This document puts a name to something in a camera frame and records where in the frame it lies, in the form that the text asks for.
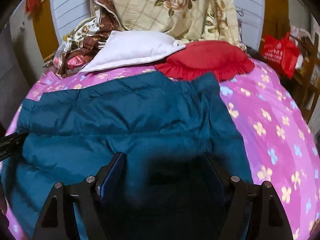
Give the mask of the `dark teal puffer jacket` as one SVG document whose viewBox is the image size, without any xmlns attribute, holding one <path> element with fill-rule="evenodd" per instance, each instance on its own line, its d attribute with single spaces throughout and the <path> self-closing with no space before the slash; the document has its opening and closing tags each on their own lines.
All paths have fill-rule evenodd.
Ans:
<svg viewBox="0 0 320 240">
<path fill-rule="evenodd" d="M 159 72 L 24 100 L 20 156 L 3 163 L 2 181 L 27 236 L 54 183 L 76 184 L 126 155 L 102 214 L 109 239 L 215 239 L 225 197 L 207 158 L 251 183 L 244 141 L 212 74 L 193 81 Z"/>
</svg>

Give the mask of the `grey wardrobe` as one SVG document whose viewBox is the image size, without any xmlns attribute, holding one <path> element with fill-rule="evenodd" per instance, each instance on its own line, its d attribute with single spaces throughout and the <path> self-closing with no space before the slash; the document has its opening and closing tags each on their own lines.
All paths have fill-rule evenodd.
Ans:
<svg viewBox="0 0 320 240">
<path fill-rule="evenodd" d="M 8 129 L 21 102 L 30 90 L 14 52 L 8 23 L 1 31 L 0 69 L 1 125 Z"/>
</svg>

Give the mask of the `pink floral bed sheet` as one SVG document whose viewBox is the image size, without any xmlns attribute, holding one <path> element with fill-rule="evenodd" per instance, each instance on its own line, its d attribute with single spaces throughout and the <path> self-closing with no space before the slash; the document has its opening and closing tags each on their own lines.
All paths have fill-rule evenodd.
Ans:
<svg viewBox="0 0 320 240">
<path fill-rule="evenodd" d="M 241 133 L 253 181 L 270 181 L 294 239 L 319 225 L 319 155 L 313 134 L 276 72 L 254 69 L 220 83 L 220 95 Z"/>
</svg>

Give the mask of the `pink shiny packet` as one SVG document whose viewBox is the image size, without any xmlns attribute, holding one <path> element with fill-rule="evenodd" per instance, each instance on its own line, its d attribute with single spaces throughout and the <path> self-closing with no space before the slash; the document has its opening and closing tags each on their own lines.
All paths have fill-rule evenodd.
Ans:
<svg viewBox="0 0 320 240">
<path fill-rule="evenodd" d="M 82 67 L 86 63 L 86 58 L 83 55 L 75 55 L 67 60 L 67 68 L 73 70 L 75 68 Z"/>
</svg>

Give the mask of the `brown floral crumpled blanket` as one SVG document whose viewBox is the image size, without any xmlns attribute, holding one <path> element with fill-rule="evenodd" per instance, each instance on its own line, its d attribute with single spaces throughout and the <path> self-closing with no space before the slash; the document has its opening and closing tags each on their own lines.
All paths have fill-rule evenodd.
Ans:
<svg viewBox="0 0 320 240">
<path fill-rule="evenodd" d="M 44 68 L 62 77 L 75 75 L 93 60 L 105 45 L 111 32 L 120 30 L 114 5 L 110 7 L 95 5 L 94 9 L 94 16 L 80 22 L 63 38 L 51 59 L 44 63 Z M 75 55 L 83 55 L 87 63 L 82 67 L 70 70 L 67 68 L 67 60 Z"/>
</svg>

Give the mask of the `wooden chair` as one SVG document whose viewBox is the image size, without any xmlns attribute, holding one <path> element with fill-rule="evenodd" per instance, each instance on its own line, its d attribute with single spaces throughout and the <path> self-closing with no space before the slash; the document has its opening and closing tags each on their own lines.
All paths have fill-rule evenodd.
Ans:
<svg viewBox="0 0 320 240">
<path fill-rule="evenodd" d="M 319 35 L 315 34 L 312 39 L 308 31 L 292 25 L 290 37 L 298 43 L 298 48 L 302 49 L 303 59 L 302 66 L 295 70 L 292 78 L 295 85 L 293 99 L 304 120 L 309 122 L 319 98 L 319 81 L 312 81 L 313 71 L 319 66 Z"/>
</svg>

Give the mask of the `white pillow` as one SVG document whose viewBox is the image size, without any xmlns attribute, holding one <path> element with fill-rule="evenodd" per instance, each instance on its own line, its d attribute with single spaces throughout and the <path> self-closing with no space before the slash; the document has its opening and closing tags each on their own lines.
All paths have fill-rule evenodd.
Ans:
<svg viewBox="0 0 320 240">
<path fill-rule="evenodd" d="M 104 47 L 80 72 L 97 72 L 159 61 L 186 48 L 156 31 L 112 31 Z"/>
</svg>

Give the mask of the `red ruffled cushion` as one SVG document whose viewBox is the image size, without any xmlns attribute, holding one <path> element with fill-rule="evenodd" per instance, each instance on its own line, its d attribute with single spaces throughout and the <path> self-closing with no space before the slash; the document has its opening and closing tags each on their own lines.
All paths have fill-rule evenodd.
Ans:
<svg viewBox="0 0 320 240">
<path fill-rule="evenodd" d="M 167 77 L 190 81 L 212 73 L 218 82 L 250 73 L 254 63 L 238 47 L 225 41 L 197 41 L 155 64 Z"/>
</svg>

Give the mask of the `red plastic bag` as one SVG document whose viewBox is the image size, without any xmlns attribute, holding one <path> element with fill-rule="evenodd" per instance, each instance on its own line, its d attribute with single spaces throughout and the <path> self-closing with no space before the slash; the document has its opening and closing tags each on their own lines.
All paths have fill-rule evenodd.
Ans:
<svg viewBox="0 0 320 240">
<path fill-rule="evenodd" d="M 299 48 L 290 40 L 290 33 L 279 40 L 270 35 L 265 36 L 262 56 L 278 74 L 291 79 L 299 54 Z"/>
</svg>

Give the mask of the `cream floral quilt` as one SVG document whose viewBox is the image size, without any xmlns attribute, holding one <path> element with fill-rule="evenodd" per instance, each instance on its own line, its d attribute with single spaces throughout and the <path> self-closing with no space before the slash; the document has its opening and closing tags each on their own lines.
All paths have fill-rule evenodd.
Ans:
<svg viewBox="0 0 320 240">
<path fill-rule="evenodd" d="M 242 50 L 234 0 L 90 0 L 98 31 L 159 31 L 181 43 L 226 41 Z"/>
</svg>

